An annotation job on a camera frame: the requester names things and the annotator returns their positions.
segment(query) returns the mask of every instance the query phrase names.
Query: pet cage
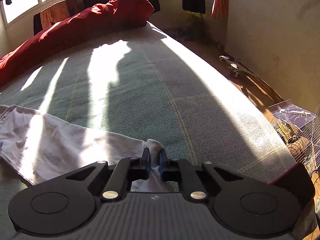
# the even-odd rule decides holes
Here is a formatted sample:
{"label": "pet cage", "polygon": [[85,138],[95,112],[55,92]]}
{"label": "pet cage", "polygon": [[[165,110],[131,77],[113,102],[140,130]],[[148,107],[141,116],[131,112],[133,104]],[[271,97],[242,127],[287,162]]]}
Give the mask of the pet cage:
{"label": "pet cage", "polygon": [[320,166],[320,122],[318,116],[291,100],[269,106],[271,125],[297,162],[310,172]]}

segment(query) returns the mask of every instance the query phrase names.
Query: mattress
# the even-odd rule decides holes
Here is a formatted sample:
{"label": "mattress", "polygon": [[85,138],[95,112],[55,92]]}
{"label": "mattress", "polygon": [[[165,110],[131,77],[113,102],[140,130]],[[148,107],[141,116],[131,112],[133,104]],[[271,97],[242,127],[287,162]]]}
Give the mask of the mattress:
{"label": "mattress", "polygon": [[[265,182],[295,164],[245,95],[214,66],[151,23],[59,53],[0,92],[0,104],[41,109],[81,126],[154,139],[169,157],[193,164],[210,160]],[[5,236],[13,232],[5,219],[10,192],[24,187],[14,175],[9,180],[0,173],[0,185],[8,191],[1,196],[5,200],[0,209],[0,235]]]}

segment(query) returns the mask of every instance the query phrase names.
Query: rivet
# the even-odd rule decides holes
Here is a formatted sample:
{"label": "rivet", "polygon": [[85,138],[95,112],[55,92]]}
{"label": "rivet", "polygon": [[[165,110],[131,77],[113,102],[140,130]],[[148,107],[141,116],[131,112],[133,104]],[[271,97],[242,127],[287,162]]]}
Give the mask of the rivet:
{"label": "rivet", "polygon": [[194,199],[204,199],[207,195],[202,191],[194,191],[190,196]]}
{"label": "rivet", "polygon": [[102,196],[103,196],[104,198],[107,198],[107,199],[114,199],[114,198],[118,197],[119,194],[118,194],[118,192],[116,192],[116,191],[108,190],[108,191],[105,191],[105,192],[102,194]]}

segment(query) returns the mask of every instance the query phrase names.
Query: red pillow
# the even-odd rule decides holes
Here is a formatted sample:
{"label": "red pillow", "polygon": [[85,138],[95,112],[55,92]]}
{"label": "red pillow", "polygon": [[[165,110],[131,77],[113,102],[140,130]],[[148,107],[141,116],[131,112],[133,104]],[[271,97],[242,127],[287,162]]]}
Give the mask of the red pillow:
{"label": "red pillow", "polygon": [[0,59],[0,87],[57,52],[97,35],[145,26],[152,13],[148,0],[110,0],[58,22]]}

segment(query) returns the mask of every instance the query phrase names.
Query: beige wall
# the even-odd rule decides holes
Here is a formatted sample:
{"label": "beige wall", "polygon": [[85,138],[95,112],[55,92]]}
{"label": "beige wall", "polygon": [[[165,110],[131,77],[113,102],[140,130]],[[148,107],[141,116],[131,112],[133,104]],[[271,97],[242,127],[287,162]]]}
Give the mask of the beige wall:
{"label": "beige wall", "polygon": [[[225,44],[227,24],[211,18],[214,0],[206,1],[204,16],[210,30],[211,38]],[[184,27],[188,14],[182,9],[182,0],[159,0],[161,11],[153,14],[149,20],[160,29]]]}
{"label": "beige wall", "polygon": [[59,1],[62,0],[48,0],[48,2],[40,6],[31,8],[7,25],[7,37],[11,50],[16,49],[33,36],[33,16]]}
{"label": "beige wall", "polygon": [[4,19],[0,13],[0,58],[11,51],[11,46],[8,41]]}
{"label": "beige wall", "polygon": [[282,98],[320,104],[320,0],[230,0],[226,52]]}

